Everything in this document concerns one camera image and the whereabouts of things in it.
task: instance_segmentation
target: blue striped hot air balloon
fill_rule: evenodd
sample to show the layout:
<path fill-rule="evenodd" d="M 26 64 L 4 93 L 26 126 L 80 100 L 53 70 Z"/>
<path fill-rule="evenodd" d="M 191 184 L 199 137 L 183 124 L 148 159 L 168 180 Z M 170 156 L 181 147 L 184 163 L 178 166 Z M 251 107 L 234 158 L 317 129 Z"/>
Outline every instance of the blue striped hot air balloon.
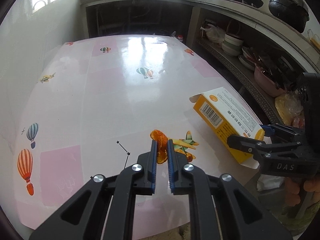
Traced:
<path fill-rule="evenodd" d="M 140 67 L 140 68 L 137 68 L 137 72 L 141 75 L 143 75 L 144 78 L 148 78 L 147 77 L 147 73 L 148 73 L 148 69 L 145 68 L 145 67 Z"/>
<path fill-rule="evenodd" d="M 36 147 L 35 137 L 39 130 L 39 124 L 36 122 L 30 125 L 28 131 L 27 131 L 27 138 L 31 141 L 31 148 L 33 149 Z"/>

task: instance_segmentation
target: constellation print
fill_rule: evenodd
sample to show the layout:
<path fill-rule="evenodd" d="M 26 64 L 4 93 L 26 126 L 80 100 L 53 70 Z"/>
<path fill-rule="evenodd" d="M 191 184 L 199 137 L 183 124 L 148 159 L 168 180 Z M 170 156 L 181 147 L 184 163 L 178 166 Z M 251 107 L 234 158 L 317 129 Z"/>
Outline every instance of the constellation print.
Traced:
<path fill-rule="evenodd" d="M 125 152 L 127 153 L 127 159 L 125 160 L 125 165 L 124 165 L 124 169 L 125 169 L 130 153 L 121 145 L 119 141 L 117 141 L 117 144 L 119 144 L 122 147 L 122 149 L 124 149 Z"/>

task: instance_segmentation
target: orange circle logo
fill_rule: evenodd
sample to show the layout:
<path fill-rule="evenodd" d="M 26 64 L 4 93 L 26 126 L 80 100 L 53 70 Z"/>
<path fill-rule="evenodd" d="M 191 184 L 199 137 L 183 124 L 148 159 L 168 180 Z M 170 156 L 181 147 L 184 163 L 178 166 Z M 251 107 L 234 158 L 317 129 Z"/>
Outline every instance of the orange circle logo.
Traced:
<path fill-rule="evenodd" d="M 213 102 L 217 102 L 217 101 L 218 101 L 217 97 L 214 96 L 214 95 L 210 95 L 209 98 L 210 98 Z"/>

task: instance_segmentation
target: stack of bowls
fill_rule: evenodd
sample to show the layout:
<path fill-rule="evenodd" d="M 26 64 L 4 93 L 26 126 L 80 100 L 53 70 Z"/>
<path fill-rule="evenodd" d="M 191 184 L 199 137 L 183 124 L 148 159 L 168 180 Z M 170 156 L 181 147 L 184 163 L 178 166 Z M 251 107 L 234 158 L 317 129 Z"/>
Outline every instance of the stack of bowls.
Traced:
<path fill-rule="evenodd" d="M 243 39 L 239 36 L 226 33 L 224 36 L 224 41 L 221 47 L 225 53 L 231 56 L 238 56 L 241 54 L 241 46 L 243 44 Z"/>

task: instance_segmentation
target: barcode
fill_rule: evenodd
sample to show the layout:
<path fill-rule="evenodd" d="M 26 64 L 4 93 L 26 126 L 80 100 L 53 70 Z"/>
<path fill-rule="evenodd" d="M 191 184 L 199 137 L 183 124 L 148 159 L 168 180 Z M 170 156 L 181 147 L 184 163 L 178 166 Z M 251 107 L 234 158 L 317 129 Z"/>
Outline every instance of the barcode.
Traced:
<path fill-rule="evenodd" d="M 206 102 L 203 103 L 200 111 L 215 128 L 222 123 L 222 118 Z"/>

